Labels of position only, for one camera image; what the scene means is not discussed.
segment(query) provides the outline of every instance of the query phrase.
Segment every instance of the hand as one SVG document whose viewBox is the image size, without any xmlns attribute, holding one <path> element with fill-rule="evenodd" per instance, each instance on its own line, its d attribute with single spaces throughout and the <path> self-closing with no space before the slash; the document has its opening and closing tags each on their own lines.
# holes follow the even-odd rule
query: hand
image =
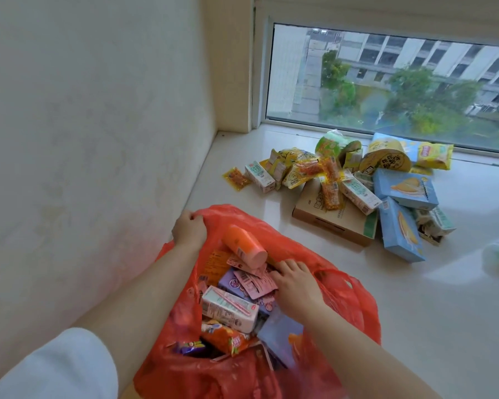
<svg viewBox="0 0 499 399">
<path fill-rule="evenodd" d="M 276 263 L 279 270 L 270 273 L 279 291 L 275 299 L 285 315 L 306 325 L 318 308 L 326 306 L 318 282 L 305 263 L 292 259 Z"/>
<path fill-rule="evenodd" d="M 201 249 L 207 239 L 207 229 L 201 215 L 193 217 L 192 212 L 183 210 L 176 220 L 172 235 L 176 246 Z"/>
</svg>

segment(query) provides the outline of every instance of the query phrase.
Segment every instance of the red plastic bag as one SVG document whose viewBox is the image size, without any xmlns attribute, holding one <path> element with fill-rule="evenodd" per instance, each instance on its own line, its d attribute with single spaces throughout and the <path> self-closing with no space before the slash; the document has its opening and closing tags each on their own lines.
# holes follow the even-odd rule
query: red plastic bag
<svg viewBox="0 0 499 399">
<path fill-rule="evenodd" d="M 207 241 L 150 354 L 133 380 L 143 399 L 178 398 L 296 398 L 343 395 L 338 377 L 310 336 L 293 341 L 297 369 L 274 372 L 257 348 L 219 362 L 177 355 L 167 348 L 174 342 L 193 342 L 200 337 L 201 307 L 198 274 L 213 250 L 227 250 L 221 239 L 226 227 L 235 224 L 251 232 L 270 256 L 281 261 L 304 262 L 319 282 L 324 300 L 344 319 L 380 344 L 377 304 L 360 282 L 339 271 L 321 256 L 281 235 L 266 222 L 231 205 L 211 206 L 203 215 Z M 173 248 L 163 246 L 159 257 Z"/>
</svg>

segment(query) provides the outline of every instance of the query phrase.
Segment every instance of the white sleeve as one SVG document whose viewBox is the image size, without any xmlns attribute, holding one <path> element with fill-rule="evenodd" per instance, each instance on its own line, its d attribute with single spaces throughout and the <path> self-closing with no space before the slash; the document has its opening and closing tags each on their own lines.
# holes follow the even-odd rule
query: white sleeve
<svg viewBox="0 0 499 399">
<path fill-rule="evenodd" d="M 116 399 L 118 378 L 109 350 L 92 332 L 67 329 L 0 379 L 0 399 Z"/>
</svg>

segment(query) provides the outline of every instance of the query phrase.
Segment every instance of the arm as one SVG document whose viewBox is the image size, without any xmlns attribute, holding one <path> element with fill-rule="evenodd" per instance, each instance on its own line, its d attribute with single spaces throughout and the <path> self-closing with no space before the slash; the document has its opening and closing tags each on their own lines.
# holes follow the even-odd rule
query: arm
<svg viewBox="0 0 499 399">
<path fill-rule="evenodd" d="M 281 310 L 305 326 L 352 399 L 440 398 L 395 357 L 326 306 L 318 283 L 304 263 L 276 265 Z"/>
<path fill-rule="evenodd" d="M 183 211 L 172 230 L 174 248 L 82 316 L 73 326 L 93 332 L 111 353 L 120 392 L 151 350 L 190 276 L 207 237 L 201 216 Z"/>
</svg>

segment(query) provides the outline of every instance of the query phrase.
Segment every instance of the orange snack bag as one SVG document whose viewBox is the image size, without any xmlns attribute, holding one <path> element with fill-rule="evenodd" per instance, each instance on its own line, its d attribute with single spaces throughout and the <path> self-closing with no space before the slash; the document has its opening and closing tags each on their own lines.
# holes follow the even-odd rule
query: orange snack bag
<svg viewBox="0 0 499 399">
<path fill-rule="evenodd" d="M 242 172 L 240 172 L 237 167 L 231 168 L 223 174 L 222 177 L 226 179 L 236 191 L 241 191 L 251 183 L 251 180 L 242 175 Z"/>
<path fill-rule="evenodd" d="M 208 286 L 217 287 L 220 279 L 231 268 L 231 266 L 227 264 L 227 259 L 229 259 L 230 257 L 230 252 L 213 250 L 213 252 L 207 259 L 205 268 L 200 274 L 198 281 L 205 282 L 205 284 Z"/>
<path fill-rule="evenodd" d="M 339 210 L 345 207 L 344 195 L 338 188 L 336 180 L 320 176 L 321 193 L 324 196 L 324 206 L 327 210 Z"/>
<path fill-rule="evenodd" d="M 231 354 L 231 356 L 246 350 L 255 341 L 255 338 L 250 335 L 228 328 L 214 319 L 202 322 L 201 337 L 222 353 Z"/>
</svg>

